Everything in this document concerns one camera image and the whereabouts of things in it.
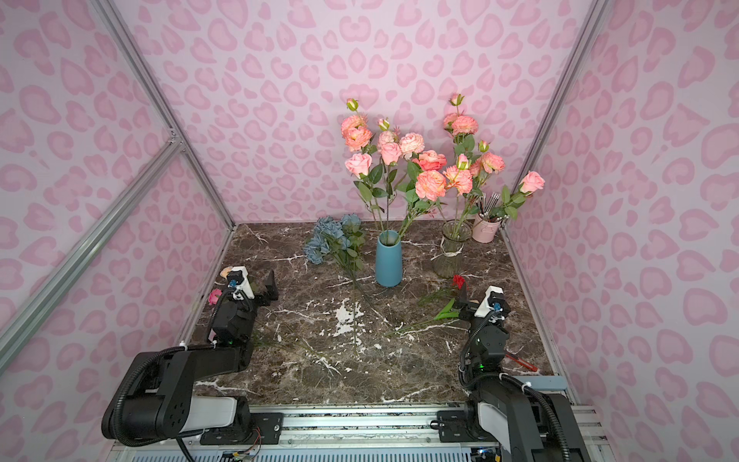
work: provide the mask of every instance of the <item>red flower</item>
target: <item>red flower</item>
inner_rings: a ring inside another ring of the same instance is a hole
[[[459,274],[455,274],[454,277],[452,278],[452,285],[453,286],[456,285],[457,289],[461,289],[462,286],[464,285],[464,278],[460,276]]]

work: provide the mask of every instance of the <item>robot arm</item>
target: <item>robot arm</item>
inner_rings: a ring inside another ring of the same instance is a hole
[[[467,433],[498,441],[503,462],[590,462],[566,397],[544,395],[503,372],[510,336],[504,328],[510,308],[503,290],[490,286],[480,304],[466,298],[465,284],[455,307],[470,323],[459,367],[460,383],[469,392]]]
[[[244,438],[251,434],[251,415],[244,400],[192,397],[195,381],[248,367],[257,308],[278,299],[274,272],[265,283],[267,291],[257,295],[244,273],[234,268],[228,274],[232,290],[222,294],[211,317],[209,327],[216,333],[212,344],[136,355],[103,415],[106,438],[142,446],[213,427],[232,426],[232,432]]]

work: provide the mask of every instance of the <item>peach rose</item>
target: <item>peach rose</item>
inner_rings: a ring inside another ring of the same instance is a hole
[[[347,137],[349,129],[358,129],[361,126],[367,126],[367,117],[352,114],[341,122],[341,136]]]
[[[358,129],[348,129],[347,136],[344,139],[350,151],[359,151],[369,144],[372,139],[372,132],[363,126]]]
[[[486,152],[480,158],[480,162],[483,164],[483,168],[488,173],[495,171],[496,173],[505,168],[505,162],[501,156],[496,156],[492,152]]]
[[[416,180],[416,194],[421,199],[435,201],[446,194],[446,178],[436,170],[422,171]]]
[[[393,162],[398,162],[398,159],[401,158],[403,152],[401,151],[401,146],[399,144],[385,143],[380,148],[380,154],[382,155],[382,161],[388,166]]]
[[[421,152],[418,159],[413,159],[413,162],[420,165],[424,171],[438,170],[446,165],[446,157],[444,157],[444,154],[437,154],[436,151],[429,149]]]
[[[473,177],[476,177],[480,174],[480,170],[482,170],[482,163],[480,162],[480,159],[477,159],[470,167],[469,172],[472,174]]]
[[[356,153],[349,160],[344,162],[352,174],[359,178],[360,174],[369,174],[370,165],[372,165],[372,156],[369,154]]]
[[[472,173],[469,170],[459,170],[456,166],[448,167],[444,176],[449,178],[447,189],[457,188],[457,196],[472,191]]]
[[[477,133],[477,121],[468,115],[461,115],[452,122],[452,130],[454,136],[460,133]]]
[[[537,189],[544,189],[544,183],[544,178],[542,178],[541,175],[535,171],[530,171],[521,182],[521,192],[526,194],[534,192]]]
[[[393,132],[382,132],[380,133],[380,136],[377,139],[377,149],[382,149],[382,146],[385,143],[397,143],[398,140],[395,139],[395,133]]]
[[[418,133],[408,133],[401,138],[401,151],[406,159],[410,159],[414,152],[423,151],[423,137]]]
[[[457,114],[456,112],[450,112],[449,114],[447,114],[444,118],[444,128],[448,129],[450,126],[452,126],[452,124],[455,120],[457,120],[458,117],[459,114]]]

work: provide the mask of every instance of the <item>pink leopard print wall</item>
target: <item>pink leopard print wall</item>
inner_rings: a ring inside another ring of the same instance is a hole
[[[0,460],[106,453],[108,401],[136,354],[174,344],[225,233],[176,158],[0,376]]]
[[[0,333],[167,139],[84,0],[0,6]]]
[[[739,3],[619,0],[508,230],[620,460],[739,459]]]
[[[116,4],[229,210],[253,222],[364,210],[338,133],[348,97],[452,154],[440,121],[463,92],[510,183],[590,1]]]

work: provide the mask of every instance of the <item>glass vase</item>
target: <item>glass vase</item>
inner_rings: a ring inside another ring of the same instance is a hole
[[[462,250],[464,243],[472,236],[472,227],[467,222],[450,220],[441,228],[441,254],[434,257],[434,272],[443,278],[451,278],[462,273]]]

